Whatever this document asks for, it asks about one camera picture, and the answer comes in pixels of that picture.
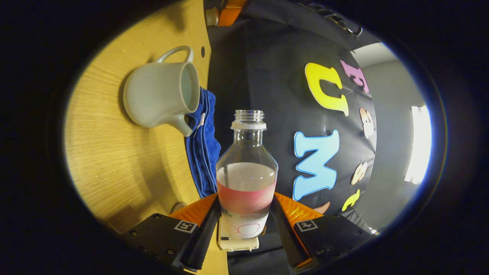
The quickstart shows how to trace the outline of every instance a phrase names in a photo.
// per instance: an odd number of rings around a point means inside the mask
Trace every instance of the bottle neck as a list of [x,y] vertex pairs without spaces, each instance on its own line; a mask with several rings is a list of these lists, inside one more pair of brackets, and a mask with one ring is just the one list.
[[234,130],[234,145],[256,147],[262,142],[263,130]]

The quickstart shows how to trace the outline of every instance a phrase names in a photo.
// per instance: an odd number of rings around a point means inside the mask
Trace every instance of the wooden table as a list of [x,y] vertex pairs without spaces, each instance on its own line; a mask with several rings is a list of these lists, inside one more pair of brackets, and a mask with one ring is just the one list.
[[[202,0],[165,7],[121,33],[86,67],[69,101],[64,143],[73,182],[93,215],[117,232],[155,212],[169,214],[176,202],[199,199],[183,135],[168,125],[136,125],[122,103],[129,74],[179,45],[194,50],[205,88],[211,49]],[[184,58],[185,52],[179,52],[166,62]],[[198,274],[228,274],[226,252],[216,240]]]

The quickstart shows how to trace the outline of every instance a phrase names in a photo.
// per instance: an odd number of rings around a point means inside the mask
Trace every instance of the orange object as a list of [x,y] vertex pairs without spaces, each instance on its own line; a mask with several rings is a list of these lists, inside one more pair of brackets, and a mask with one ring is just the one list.
[[178,211],[175,211],[168,216],[186,222],[196,223],[200,227],[205,216],[209,212],[212,203],[216,200],[216,197],[217,194],[212,194]]
[[[309,208],[309,207],[303,205],[302,203],[298,203],[295,200],[293,200],[289,197],[286,197],[282,194],[279,194],[277,192],[275,192],[275,197],[277,198],[277,200],[280,204],[280,207],[284,211],[284,214],[287,217],[287,220],[289,221],[290,226],[294,230],[295,236],[297,236],[297,239],[301,243],[301,246],[304,248],[304,251],[306,251],[306,253],[309,255],[306,247],[304,246],[301,239],[299,238],[299,236],[295,232],[294,225],[297,222],[312,220],[315,218],[323,217],[323,214],[320,214],[320,213],[316,212],[314,209]],[[303,266],[309,264],[311,261],[312,261],[312,259],[309,258],[309,259],[299,263],[297,265],[297,267],[303,267]]]
[[229,0],[219,16],[219,27],[231,26],[246,5],[247,0]]

